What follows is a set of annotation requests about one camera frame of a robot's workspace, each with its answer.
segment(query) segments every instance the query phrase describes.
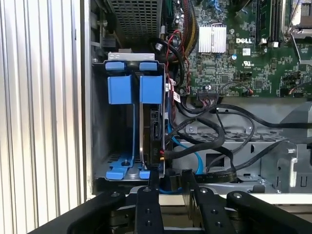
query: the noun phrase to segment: label sticker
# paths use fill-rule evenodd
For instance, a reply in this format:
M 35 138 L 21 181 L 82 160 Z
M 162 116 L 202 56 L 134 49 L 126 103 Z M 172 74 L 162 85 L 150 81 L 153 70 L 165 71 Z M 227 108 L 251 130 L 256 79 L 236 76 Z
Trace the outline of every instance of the label sticker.
M 171 89 L 171 85 L 169 83 L 166 83 L 166 92 L 169 92 L 170 89 Z
M 243 48 L 243 56 L 250 56 L 251 49 L 250 48 Z
M 170 82 L 171 82 L 171 84 L 172 84 L 173 86 L 176 85 L 176 82 L 175 82 L 173 79 L 171 79 L 171 78 L 170 78 Z
M 181 103 L 180 95 L 174 92 L 174 100 Z

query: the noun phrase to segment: screw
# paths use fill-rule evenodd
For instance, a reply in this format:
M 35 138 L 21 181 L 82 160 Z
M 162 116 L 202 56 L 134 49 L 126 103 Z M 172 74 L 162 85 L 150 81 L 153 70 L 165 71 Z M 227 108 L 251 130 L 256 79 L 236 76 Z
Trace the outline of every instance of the screw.
M 260 183 L 260 184 L 266 184 L 266 182 L 267 182 L 267 181 L 266 181 L 265 179 L 260 179 L 260 180 L 259 180 L 259 183 Z
M 107 27 L 107 25 L 108 25 L 107 20 L 103 20 L 103 27 L 104 27 L 104 28 L 106 28 L 106 27 Z
M 243 197 L 242 194 L 239 194 L 239 193 L 235 193 L 235 194 L 233 194 L 233 196 L 236 197 L 236 198 L 238 198 L 238 199 L 240 199 L 240 198 Z
M 114 192 L 111 196 L 112 196 L 112 197 L 116 197 L 116 196 L 119 196 L 119 195 L 120 195 L 119 193 Z
M 143 189 L 143 192 L 150 192 L 151 189 L 149 187 L 146 187 L 145 189 Z
M 208 190 L 207 190 L 207 189 L 205 189 L 205 188 L 201 188 L 201 189 L 200 189 L 200 191 L 201 191 L 203 194 L 205 194 L 205 193 L 207 193 L 207 192 L 208 192 Z

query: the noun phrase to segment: capacitor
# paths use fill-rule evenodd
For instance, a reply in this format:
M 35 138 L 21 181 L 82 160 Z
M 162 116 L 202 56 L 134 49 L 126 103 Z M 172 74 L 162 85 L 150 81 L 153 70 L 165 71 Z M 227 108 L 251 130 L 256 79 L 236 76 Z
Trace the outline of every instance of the capacitor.
M 230 57 L 229 57 L 229 60 L 230 60 L 230 62 L 236 62 L 236 60 L 237 60 L 237 55 L 231 55 Z
M 176 26 L 177 28 L 179 27 L 179 24 L 180 24 L 179 19 L 175 19 L 175 26 Z

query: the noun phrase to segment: ribbed metal surface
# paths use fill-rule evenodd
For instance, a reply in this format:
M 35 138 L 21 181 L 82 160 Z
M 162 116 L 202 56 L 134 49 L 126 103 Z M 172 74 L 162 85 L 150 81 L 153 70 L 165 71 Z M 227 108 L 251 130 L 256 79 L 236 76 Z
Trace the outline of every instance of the ribbed metal surface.
M 0 233 L 83 200 L 79 0 L 0 0 Z
M 125 37 L 158 37 L 162 0 L 107 0 Z
M 198 52 L 226 52 L 226 26 L 213 25 L 199 27 Z

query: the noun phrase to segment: blue plastic tab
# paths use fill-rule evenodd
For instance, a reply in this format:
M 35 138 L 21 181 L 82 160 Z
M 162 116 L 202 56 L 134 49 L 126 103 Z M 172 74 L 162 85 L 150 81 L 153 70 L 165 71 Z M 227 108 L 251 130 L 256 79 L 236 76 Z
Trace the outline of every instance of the blue plastic tab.
M 132 104 L 131 75 L 124 77 L 108 77 L 109 104 Z
M 142 62 L 140 63 L 140 71 L 157 71 L 157 63 L 155 62 Z
M 125 64 L 124 62 L 107 62 L 105 64 L 105 69 L 107 71 L 124 71 Z
M 163 76 L 140 77 L 140 102 L 161 104 L 163 100 Z
M 140 179 L 149 179 L 150 178 L 150 171 L 140 171 Z
M 132 154 L 121 154 L 117 162 L 112 162 L 110 164 L 112 169 L 106 172 L 106 179 L 122 180 L 125 177 L 128 169 L 133 167 L 133 163 L 134 158 L 132 157 Z

